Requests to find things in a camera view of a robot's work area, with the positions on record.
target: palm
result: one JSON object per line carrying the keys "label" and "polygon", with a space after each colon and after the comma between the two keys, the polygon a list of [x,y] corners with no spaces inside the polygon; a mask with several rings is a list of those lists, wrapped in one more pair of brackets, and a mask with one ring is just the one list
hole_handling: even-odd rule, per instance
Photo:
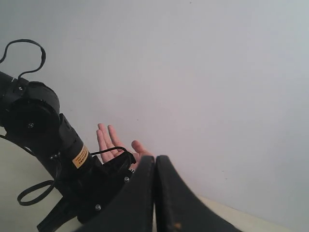
{"label": "palm", "polygon": [[[107,131],[103,124],[101,123],[98,124],[97,139],[98,139],[98,146],[100,148],[100,151],[113,148],[115,146],[124,147],[123,143],[119,140],[117,133],[112,125],[108,126],[108,131]],[[133,154],[136,160],[136,163],[132,164],[130,168],[136,169],[142,156],[151,156],[152,154],[148,152],[143,147],[143,145],[137,140],[134,140],[131,145],[135,152],[131,152],[131,151],[130,152]],[[123,150],[113,150],[113,151],[102,153],[101,157],[102,157],[103,162],[106,163],[112,160],[113,158],[119,156],[121,153],[123,153]]]}

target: white wall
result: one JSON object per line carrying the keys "label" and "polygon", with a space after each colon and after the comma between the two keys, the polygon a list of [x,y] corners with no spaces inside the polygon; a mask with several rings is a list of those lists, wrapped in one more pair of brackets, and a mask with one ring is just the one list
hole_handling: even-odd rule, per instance
{"label": "white wall", "polygon": [[[168,154],[197,193],[309,227],[309,1],[2,0],[0,51],[31,38],[45,82],[88,147],[114,124]],[[39,64],[31,45],[1,71]]]}

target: screw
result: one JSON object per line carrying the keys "label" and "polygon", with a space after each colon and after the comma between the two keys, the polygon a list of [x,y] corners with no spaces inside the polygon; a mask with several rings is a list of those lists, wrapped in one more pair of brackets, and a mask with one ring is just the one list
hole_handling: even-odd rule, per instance
{"label": "screw", "polygon": [[33,128],[34,127],[34,124],[32,122],[28,123],[28,128]]}
{"label": "screw", "polygon": [[101,210],[101,205],[97,204],[95,209],[96,209],[96,211],[100,211]]}

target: orange warning label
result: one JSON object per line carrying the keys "label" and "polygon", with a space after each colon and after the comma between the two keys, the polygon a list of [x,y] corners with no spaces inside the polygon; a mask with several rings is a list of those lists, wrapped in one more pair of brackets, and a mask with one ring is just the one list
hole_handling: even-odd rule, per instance
{"label": "orange warning label", "polygon": [[84,145],[81,152],[72,160],[76,168],[80,168],[88,158],[88,149]]}

